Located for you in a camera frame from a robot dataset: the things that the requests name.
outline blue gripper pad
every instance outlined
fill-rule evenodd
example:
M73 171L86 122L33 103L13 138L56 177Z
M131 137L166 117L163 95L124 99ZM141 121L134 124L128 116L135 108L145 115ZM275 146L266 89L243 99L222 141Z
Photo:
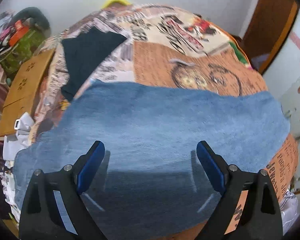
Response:
M198 159L207 174L207 177L215 191L220 192L221 195L226 191L225 177L214 158L215 153L211 150L209 145L204 146L202 142L197 145L197 156Z
M102 142L96 144L97 143L94 143L88 151L88 155L90 154L90 151L92 151L92 154L78 174L77 193L79 195L88 190L103 158L105 157L105 145Z

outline wooden door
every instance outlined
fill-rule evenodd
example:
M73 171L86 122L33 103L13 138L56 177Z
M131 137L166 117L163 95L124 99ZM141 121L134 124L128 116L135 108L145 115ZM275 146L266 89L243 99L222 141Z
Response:
M249 59L270 54L261 65L263 73L287 38L298 7L294 0L259 0L241 47Z

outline red cartoon character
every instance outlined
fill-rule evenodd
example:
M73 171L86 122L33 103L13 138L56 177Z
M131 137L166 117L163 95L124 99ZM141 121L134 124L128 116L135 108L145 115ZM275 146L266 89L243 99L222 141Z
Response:
M215 35L216 29L210 27L210 23L202 20L201 18L194 18L194 22L189 27L185 27L185 30L190 33L196 33L200 39L203 39L204 34Z

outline yellow object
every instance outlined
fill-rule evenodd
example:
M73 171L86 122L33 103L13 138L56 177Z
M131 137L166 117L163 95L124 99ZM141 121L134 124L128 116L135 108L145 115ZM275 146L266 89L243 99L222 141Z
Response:
M106 0L106 2L103 4L102 8L109 7L113 3L120 3L124 6L130 5L131 3L127 0Z
M60 103L60 105L61 105L61 110L65 111L68 108L68 106L70 105L70 103L67 99L65 99Z

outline metal screw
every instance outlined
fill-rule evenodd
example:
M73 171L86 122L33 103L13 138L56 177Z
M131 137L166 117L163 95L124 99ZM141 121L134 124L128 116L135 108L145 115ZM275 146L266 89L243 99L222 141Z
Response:
M268 172L266 170L263 170L263 169L260 171L260 173L263 176L267 176L268 175Z
M63 167L63 169L65 171L70 171L72 169L72 165L71 164L67 164L66 166Z
M229 170L231 170L231 171L237 171L238 167L236 165L234 165L234 164L231 164L231 165L229 165Z
M36 175L36 176L38 176L40 173L41 173L41 170L40 170L40 169L37 169L37 170L34 171L33 174Z

